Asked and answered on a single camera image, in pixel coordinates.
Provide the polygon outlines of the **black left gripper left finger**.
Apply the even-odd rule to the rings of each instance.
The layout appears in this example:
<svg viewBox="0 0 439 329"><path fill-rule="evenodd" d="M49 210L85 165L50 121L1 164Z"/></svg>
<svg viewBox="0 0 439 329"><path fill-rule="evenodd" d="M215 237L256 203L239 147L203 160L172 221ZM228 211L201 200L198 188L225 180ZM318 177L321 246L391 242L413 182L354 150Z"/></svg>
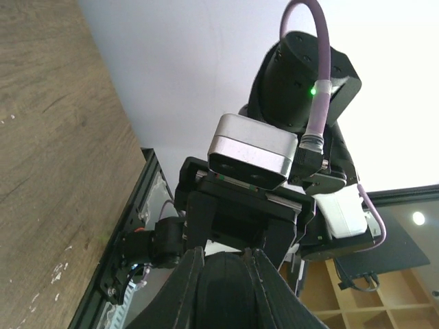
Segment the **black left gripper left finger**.
<svg viewBox="0 0 439 329"><path fill-rule="evenodd" d="M188 250L150 304L129 328L190 328L198 278L204 267L201 247Z"/></svg>

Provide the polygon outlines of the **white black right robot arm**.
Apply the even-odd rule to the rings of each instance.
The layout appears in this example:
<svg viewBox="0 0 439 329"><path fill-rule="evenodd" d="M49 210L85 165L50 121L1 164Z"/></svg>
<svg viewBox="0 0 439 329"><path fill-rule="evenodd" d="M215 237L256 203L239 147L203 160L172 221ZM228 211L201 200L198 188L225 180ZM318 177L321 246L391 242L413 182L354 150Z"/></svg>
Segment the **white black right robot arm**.
<svg viewBox="0 0 439 329"><path fill-rule="evenodd" d="M280 267L297 245L308 260L379 247L338 117L361 88L348 57L325 35L282 33L267 52L248 103L217 124L206 160L182 163L173 205L123 240L123 258L175 267L209 241L236 251L261 249Z"/></svg>

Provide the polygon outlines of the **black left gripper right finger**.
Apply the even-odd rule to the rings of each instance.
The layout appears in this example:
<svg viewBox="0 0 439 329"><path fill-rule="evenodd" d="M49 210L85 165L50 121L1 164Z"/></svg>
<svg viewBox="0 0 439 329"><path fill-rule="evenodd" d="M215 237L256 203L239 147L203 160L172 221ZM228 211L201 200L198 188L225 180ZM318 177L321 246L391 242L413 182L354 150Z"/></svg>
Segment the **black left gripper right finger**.
<svg viewBox="0 0 439 329"><path fill-rule="evenodd" d="M246 249L258 328L320 329L326 325L300 302L261 249Z"/></svg>

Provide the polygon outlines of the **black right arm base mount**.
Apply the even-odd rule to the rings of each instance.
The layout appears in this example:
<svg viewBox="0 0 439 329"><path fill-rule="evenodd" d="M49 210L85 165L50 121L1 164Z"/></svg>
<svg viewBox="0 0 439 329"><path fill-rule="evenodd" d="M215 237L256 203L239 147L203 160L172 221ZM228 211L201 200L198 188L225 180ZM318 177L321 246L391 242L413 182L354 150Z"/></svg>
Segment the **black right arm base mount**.
<svg viewBox="0 0 439 329"><path fill-rule="evenodd" d="M105 264L99 285L113 305L122 305L130 281L152 261L153 230L136 229L122 234Z"/></svg>

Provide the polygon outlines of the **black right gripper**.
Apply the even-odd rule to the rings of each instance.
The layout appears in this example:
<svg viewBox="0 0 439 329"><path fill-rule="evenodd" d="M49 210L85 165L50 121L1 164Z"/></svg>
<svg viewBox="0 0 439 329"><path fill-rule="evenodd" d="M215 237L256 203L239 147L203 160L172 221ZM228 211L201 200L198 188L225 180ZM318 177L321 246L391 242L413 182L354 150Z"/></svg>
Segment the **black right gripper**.
<svg viewBox="0 0 439 329"><path fill-rule="evenodd" d="M316 207L312 197L287 188L262 191L233 184L194 157L182 164L175 203L186 212L187 249L205 247L208 240L236 249L258 247L276 270Z"/></svg>

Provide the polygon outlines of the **black remote control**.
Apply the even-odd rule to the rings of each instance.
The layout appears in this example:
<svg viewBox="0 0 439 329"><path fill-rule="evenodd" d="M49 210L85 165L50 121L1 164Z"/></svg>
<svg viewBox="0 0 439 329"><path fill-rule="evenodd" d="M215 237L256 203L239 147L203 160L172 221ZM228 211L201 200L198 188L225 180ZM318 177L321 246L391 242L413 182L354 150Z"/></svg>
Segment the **black remote control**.
<svg viewBox="0 0 439 329"><path fill-rule="evenodd" d="M219 252L207 258L196 299L196 328L256 328L257 307L252 279L236 254Z"/></svg>

